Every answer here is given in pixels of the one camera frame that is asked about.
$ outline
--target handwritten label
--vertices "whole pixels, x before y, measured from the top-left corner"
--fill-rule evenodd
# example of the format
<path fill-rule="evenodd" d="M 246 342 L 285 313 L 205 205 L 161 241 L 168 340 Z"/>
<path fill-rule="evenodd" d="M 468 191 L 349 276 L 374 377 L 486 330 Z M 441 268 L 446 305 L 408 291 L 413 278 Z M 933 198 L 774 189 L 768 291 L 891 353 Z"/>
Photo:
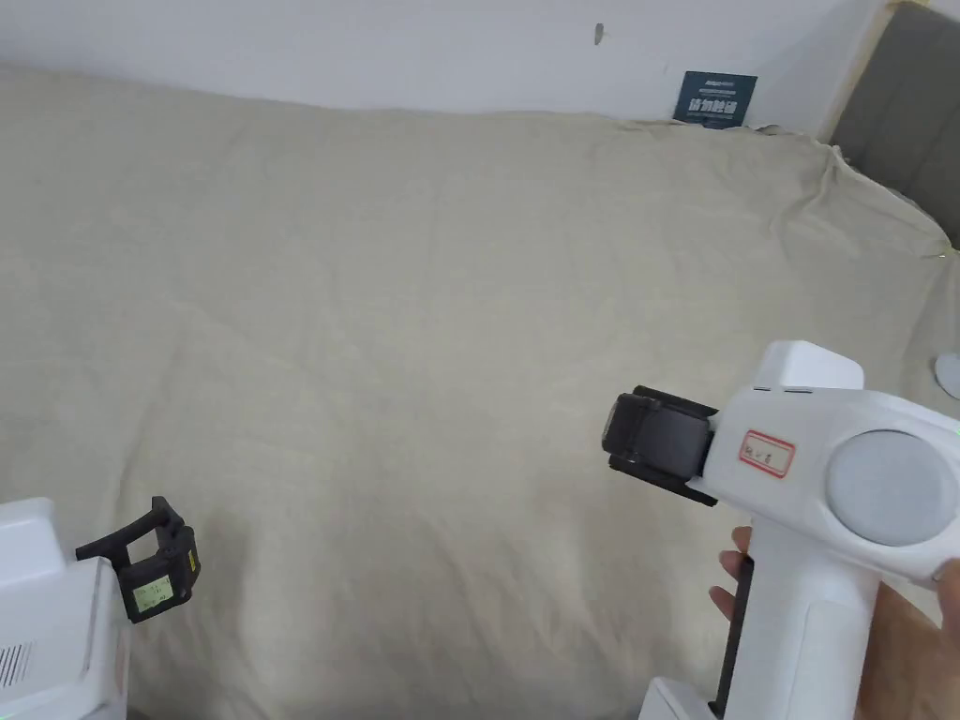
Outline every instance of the handwritten label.
<path fill-rule="evenodd" d="M 761 469 L 774 477 L 786 477 L 796 446 L 750 430 L 740 446 L 740 462 Z"/>

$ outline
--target gray circular button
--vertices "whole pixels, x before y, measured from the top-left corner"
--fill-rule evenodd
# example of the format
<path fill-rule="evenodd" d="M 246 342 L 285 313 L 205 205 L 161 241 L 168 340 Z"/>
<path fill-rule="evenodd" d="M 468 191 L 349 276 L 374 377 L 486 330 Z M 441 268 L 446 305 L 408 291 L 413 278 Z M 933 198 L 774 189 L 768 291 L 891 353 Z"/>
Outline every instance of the gray circular button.
<path fill-rule="evenodd" d="M 881 545 L 935 538 L 956 518 L 958 493 L 953 471 L 930 443 L 893 430 L 850 438 L 827 466 L 833 514 Z"/>
<path fill-rule="evenodd" d="M 937 357 L 933 364 L 933 375 L 944 392 L 960 400 L 960 355 L 945 352 Z"/>

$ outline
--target finger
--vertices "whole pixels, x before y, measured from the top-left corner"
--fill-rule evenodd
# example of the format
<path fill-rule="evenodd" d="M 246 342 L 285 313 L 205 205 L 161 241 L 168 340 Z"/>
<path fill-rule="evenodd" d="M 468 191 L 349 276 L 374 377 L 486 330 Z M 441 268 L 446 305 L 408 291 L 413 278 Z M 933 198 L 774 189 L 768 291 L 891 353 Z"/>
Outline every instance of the finger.
<path fill-rule="evenodd" d="M 960 650 L 960 560 L 951 560 L 941 571 L 937 598 L 944 614 L 944 633 Z"/>
<path fill-rule="evenodd" d="M 750 536 L 753 533 L 754 529 L 745 525 L 733 528 L 733 532 L 731 533 L 733 544 L 736 545 L 736 549 L 742 552 L 744 555 L 746 555 L 750 550 Z"/>
<path fill-rule="evenodd" d="M 720 553 L 720 566 L 723 567 L 727 574 L 729 574 L 734 580 L 740 577 L 740 566 L 743 564 L 743 553 L 737 552 L 736 550 L 724 550 Z"/>
<path fill-rule="evenodd" d="M 733 596 L 723 588 L 713 586 L 710 588 L 710 600 L 717 606 L 717 610 L 722 612 L 728 620 L 733 620 L 733 606 L 736 601 Z"/>

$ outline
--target wrinkled fabric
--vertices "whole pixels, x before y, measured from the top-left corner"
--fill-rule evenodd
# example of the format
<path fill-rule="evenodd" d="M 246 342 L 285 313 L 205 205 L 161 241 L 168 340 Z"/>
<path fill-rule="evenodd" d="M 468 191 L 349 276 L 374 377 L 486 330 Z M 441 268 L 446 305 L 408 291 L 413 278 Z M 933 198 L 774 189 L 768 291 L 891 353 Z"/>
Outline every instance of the wrinkled fabric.
<path fill-rule="evenodd" d="M 635 384 L 772 340 L 960 416 L 936 224 L 786 134 L 344 112 L 0 71 L 0 499 L 76 546 L 165 495 L 154 718 L 629 716 L 715 688 L 744 518 L 607 469 Z"/>

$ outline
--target poster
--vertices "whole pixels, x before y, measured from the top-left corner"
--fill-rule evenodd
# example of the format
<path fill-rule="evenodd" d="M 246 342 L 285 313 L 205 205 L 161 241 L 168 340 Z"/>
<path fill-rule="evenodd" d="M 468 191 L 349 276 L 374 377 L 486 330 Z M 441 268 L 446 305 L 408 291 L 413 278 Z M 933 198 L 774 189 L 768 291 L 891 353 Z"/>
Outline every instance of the poster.
<path fill-rule="evenodd" d="M 673 119 L 719 130 L 741 126 L 755 85 L 756 75 L 688 71 Z"/>

